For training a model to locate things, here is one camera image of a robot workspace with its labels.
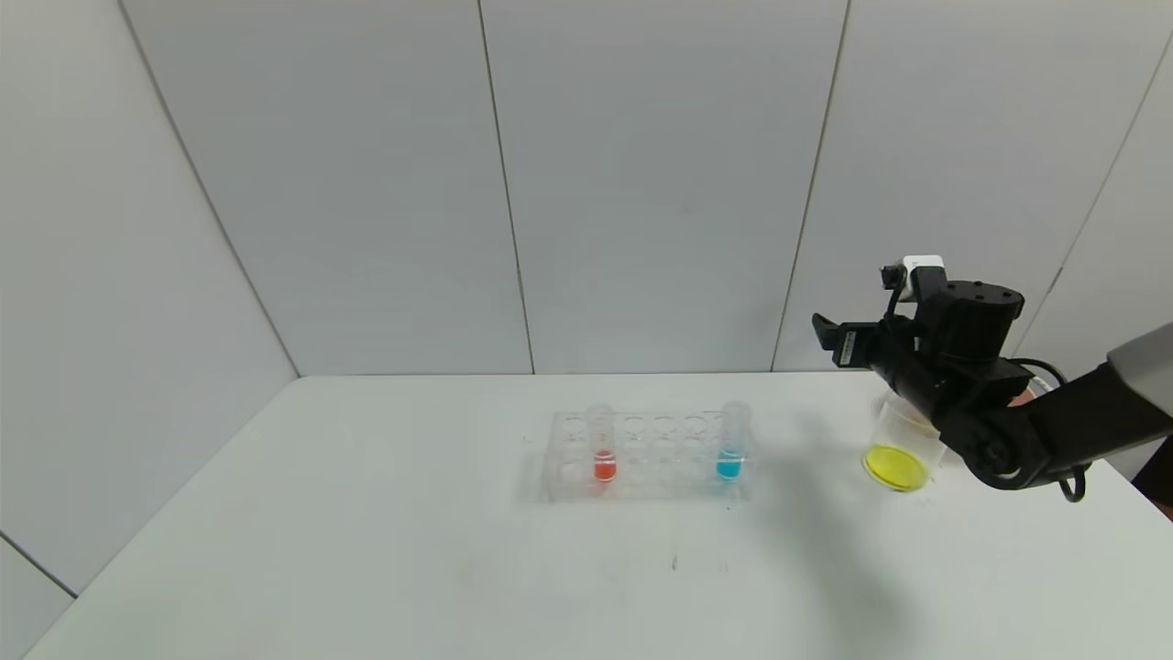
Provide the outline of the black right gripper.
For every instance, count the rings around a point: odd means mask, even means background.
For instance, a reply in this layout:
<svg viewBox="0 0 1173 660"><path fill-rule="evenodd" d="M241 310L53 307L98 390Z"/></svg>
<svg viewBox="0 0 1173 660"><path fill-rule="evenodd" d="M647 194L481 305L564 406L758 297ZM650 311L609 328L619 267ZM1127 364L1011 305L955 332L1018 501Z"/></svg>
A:
<svg viewBox="0 0 1173 660"><path fill-rule="evenodd" d="M821 313L812 314L811 325L821 351L832 352L838 368L875 372L923 419L935 421L941 399L938 376L917 354L906 327L889 322L838 325Z"/></svg>

